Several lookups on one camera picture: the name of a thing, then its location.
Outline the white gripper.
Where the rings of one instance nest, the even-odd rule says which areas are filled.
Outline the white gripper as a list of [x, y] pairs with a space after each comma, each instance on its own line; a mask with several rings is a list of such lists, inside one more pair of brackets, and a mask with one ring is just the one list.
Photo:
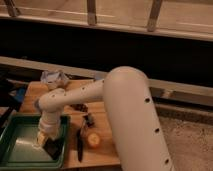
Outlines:
[[37, 143], [43, 147], [47, 140], [56, 140], [59, 137], [60, 117], [42, 115], [39, 119]]

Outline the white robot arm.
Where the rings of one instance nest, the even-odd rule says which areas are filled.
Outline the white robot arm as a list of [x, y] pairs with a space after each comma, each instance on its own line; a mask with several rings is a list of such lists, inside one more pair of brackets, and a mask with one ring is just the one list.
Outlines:
[[123, 171], [175, 171], [144, 72], [128, 66], [104, 79], [66, 91], [57, 88], [37, 101], [38, 137], [56, 139], [66, 105], [102, 101]]

